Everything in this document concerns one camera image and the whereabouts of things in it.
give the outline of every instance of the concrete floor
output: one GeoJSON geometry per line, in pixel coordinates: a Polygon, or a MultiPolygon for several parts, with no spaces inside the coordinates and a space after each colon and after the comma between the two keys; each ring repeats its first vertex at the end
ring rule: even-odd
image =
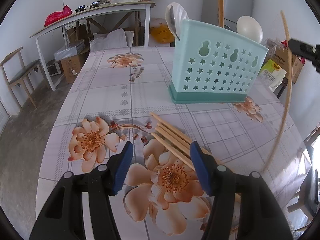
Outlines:
{"type": "Polygon", "coordinates": [[[53,92],[42,82],[0,137],[0,205],[17,232],[29,239],[36,221],[39,170],[51,129],[71,88],[64,79],[53,92]]]}

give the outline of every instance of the yellow plastic bag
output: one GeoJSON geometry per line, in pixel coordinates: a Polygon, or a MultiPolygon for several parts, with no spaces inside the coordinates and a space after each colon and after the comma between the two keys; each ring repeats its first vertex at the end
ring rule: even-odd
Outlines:
{"type": "Polygon", "coordinates": [[[167,25],[161,24],[159,27],[151,27],[150,34],[159,43],[171,43],[174,42],[174,36],[170,32],[167,25]]]}

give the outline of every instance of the utensil holder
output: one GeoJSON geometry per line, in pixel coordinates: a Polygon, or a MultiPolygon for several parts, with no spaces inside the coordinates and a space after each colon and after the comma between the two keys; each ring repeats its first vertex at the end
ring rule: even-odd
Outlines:
{"type": "Polygon", "coordinates": [[[181,25],[169,86],[172,101],[244,102],[268,49],[215,25],[189,19],[181,25]]]}

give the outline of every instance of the white door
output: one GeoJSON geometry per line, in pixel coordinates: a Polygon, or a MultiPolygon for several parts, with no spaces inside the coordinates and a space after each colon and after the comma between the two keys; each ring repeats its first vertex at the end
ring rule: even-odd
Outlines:
{"type": "Polygon", "coordinates": [[[0,135],[8,119],[9,115],[7,114],[7,111],[4,109],[3,105],[0,103],[0,135]]]}

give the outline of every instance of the gray refrigerator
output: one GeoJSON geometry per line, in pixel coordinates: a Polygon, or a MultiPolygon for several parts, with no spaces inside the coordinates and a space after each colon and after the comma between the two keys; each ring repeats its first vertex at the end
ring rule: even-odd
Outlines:
{"type": "MultiPolygon", "coordinates": [[[[241,16],[252,15],[253,0],[224,0],[225,28],[236,32],[236,23],[241,16]]],[[[201,21],[217,25],[218,1],[203,0],[201,21]]]]}

